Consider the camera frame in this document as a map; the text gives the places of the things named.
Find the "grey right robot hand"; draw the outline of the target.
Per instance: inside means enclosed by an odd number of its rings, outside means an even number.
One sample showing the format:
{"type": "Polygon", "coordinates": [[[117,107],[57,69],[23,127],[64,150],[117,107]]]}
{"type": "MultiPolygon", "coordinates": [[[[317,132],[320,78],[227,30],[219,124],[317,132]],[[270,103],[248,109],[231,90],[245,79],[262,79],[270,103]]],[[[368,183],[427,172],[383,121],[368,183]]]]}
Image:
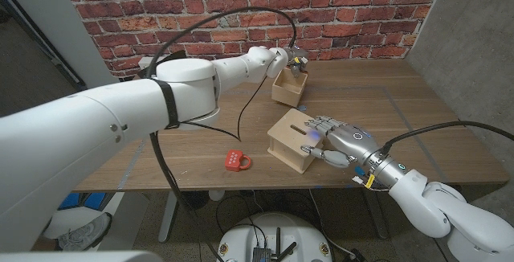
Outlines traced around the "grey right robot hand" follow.
{"type": "Polygon", "coordinates": [[[347,168],[352,162],[361,166],[378,166],[389,157],[381,151],[369,133],[355,125],[327,116],[317,116],[304,124],[326,137],[335,149],[320,149],[310,145],[302,145],[300,148],[336,168],[347,168]]]}

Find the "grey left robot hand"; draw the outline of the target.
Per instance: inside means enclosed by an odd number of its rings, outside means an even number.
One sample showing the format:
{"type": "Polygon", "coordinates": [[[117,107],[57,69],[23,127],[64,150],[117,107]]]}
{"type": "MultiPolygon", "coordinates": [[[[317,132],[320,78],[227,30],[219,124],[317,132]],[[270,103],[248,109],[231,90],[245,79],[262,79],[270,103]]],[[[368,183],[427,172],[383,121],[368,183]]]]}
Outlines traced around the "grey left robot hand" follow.
{"type": "Polygon", "coordinates": [[[288,54],[288,67],[295,78],[300,76],[301,72],[306,72],[306,64],[308,62],[308,53],[304,49],[297,46],[286,47],[288,54]]]}

